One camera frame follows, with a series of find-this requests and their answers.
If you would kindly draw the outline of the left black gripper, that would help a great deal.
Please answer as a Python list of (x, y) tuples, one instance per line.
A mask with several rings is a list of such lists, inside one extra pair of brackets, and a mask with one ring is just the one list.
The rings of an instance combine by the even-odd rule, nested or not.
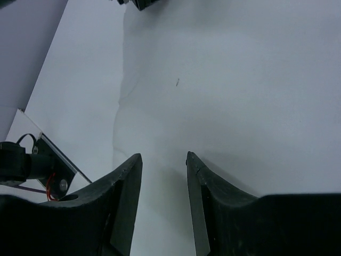
[(117, 0), (120, 5), (132, 2), (139, 11), (146, 9), (157, 1), (158, 0)]

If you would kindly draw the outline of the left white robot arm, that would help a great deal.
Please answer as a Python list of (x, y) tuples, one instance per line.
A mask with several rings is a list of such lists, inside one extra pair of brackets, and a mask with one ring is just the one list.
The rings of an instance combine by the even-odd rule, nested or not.
[(45, 174), (31, 171), (31, 155), (26, 153), (20, 141), (1, 142), (1, 185), (15, 187), (27, 179), (44, 179)]

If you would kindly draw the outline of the white pillow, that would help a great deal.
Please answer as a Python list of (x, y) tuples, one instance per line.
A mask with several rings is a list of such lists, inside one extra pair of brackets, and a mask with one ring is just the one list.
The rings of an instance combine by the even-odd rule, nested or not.
[(340, 191), (340, 1), (125, 6), (113, 162), (140, 153), (132, 255), (194, 255), (189, 151), (244, 191)]

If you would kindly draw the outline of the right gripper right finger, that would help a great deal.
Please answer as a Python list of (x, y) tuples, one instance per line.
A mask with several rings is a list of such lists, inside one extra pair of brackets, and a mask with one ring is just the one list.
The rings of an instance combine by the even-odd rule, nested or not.
[(255, 197), (186, 157), (197, 255), (340, 255), (340, 194)]

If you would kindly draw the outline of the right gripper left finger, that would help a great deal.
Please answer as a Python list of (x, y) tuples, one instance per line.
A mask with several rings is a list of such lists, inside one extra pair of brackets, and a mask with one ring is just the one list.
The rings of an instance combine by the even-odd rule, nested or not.
[(129, 255), (142, 156), (58, 201), (1, 196), (1, 255)]

